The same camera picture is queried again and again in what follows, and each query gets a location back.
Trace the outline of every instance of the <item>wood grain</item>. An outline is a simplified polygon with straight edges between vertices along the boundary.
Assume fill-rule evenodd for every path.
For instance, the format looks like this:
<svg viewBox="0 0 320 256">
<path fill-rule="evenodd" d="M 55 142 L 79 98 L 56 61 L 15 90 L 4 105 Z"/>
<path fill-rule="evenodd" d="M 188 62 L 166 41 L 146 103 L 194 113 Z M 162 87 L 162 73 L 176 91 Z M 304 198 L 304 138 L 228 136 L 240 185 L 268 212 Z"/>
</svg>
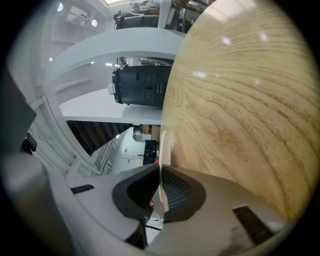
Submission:
<svg viewBox="0 0 320 256">
<path fill-rule="evenodd" d="M 318 72 L 271 1 L 215 1 L 170 74 L 161 131 L 172 164 L 232 180 L 295 220 L 319 180 Z"/>
</svg>

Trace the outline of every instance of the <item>black cable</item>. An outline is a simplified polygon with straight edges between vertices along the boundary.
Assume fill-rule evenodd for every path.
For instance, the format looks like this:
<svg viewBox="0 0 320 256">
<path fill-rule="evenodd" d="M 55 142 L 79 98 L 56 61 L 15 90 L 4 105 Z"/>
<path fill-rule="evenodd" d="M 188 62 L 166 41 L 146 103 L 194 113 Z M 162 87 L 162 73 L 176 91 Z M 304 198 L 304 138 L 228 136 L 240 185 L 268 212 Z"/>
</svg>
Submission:
<svg viewBox="0 0 320 256">
<path fill-rule="evenodd" d="M 146 228 L 150 228 L 150 229 L 154 229 L 154 230 L 158 230 L 158 231 L 161 231 L 162 229 L 160 228 L 157 228 L 157 227 L 154 227 L 154 226 L 148 226 L 148 225 L 145 225 Z"/>
</svg>

